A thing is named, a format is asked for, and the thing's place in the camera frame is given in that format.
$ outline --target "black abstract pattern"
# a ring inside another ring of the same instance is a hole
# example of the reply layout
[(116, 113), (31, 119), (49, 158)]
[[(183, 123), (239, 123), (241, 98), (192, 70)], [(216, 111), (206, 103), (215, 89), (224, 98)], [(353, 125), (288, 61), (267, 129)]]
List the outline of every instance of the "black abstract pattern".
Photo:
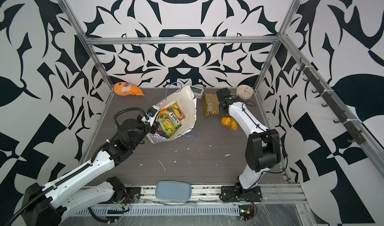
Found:
[(29, 185), (78, 165), (110, 90), (56, 0), (0, 0), (0, 13), (3, 225)]
[(271, 43), (97, 45), (113, 83), (254, 86)]
[[(382, 0), (301, 0), (287, 34), (372, 134), (382, 137)], [(318, 223), (380, 224), (384, 179), (281, 46), (259, 89), (292, 180)]]
[(276, 35), (292, 0), (69, 0), (89, 37)]

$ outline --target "brown package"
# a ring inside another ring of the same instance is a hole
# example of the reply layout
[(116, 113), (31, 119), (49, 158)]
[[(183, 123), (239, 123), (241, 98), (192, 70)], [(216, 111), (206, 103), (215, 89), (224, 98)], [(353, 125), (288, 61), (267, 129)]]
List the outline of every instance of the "brown package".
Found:
[(218, 99), (216, 94), (204, 93), (204, 109), (205, 115), (219, 115), (218, 113)]

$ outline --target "blue bag handle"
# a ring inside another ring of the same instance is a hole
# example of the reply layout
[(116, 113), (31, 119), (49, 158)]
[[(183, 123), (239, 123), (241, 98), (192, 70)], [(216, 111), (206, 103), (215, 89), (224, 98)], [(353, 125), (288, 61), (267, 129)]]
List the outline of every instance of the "blue bag handle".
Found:
[(180, 85), (181, 85), (181, 88), (179, 89), (179, 90), (176, 90), (174, 93), (177, 93), (177, 92), (179, 92), (181, 89), (183, 89), (183, 85), (180, 83), (180, 82), (173, 82), (172, 84), (170, 84), (168, 87), (167, 87), (167, 90), (166, 90), (166, 99), (167, 99), (167, 93), (168, 93), (168, 88), (171, 86), (171, 85), (173, 85), (173, 84), (175, 84), (175, 83), (179, 83)]
[(181, 135), (181, 136), (184, 136), (184, 137), (197, 137), (197, 133), (196, 131), (194, 131), (193, 129), (191, 129), (196, 135)]

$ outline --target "table surface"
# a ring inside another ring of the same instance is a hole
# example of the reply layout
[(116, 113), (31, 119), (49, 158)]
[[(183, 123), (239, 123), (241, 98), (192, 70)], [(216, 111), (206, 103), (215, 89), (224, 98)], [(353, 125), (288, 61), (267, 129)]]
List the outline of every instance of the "table surface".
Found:
[[(168, 94), (176, 89), (170, 88)], [(206, 88), (215, 93), (218, 89)], [(146, 96), (114, 95), (90, 148), (88, 158), (115, 132), (112, 117), (118, 111), (129, 107), (140, 107), (147, 111), (165, 97), (166, 89), (144, 88)], [(250, 112), (264, 122), (257, 106), (247, 106)], [(152, 144), (148, 139), (139, 145), (134, 153), (116, 168), (105, 172), (89, 185), (100, 184), (116, 176), (124, 184), (157, 184), (161, 180), (182, 181), (190, 184), (233, 184), (245, 166), (247, 137), (241, 127), (231, 130), (223, 127), (220, 116), (205, 116), (203, 99), (197, 99), (197, 120), (194, 130), (197, 137), (179, 137), (175, 140)], [(118, 117), (136, 118), (137, 111), (130, 111)], [(280, 171), (276, 165), (271, 171)], [(285, 183), (282, 174), (266, 173), (259, 183)]]

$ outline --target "blue case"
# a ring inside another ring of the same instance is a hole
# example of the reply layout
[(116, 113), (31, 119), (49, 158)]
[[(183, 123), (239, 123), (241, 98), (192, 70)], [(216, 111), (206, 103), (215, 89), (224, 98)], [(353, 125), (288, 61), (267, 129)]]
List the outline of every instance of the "blue case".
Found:
[(160, 181), (155, 190), (156, 198), (185, 202), (191, 198), (192, 187), (189, 183)]

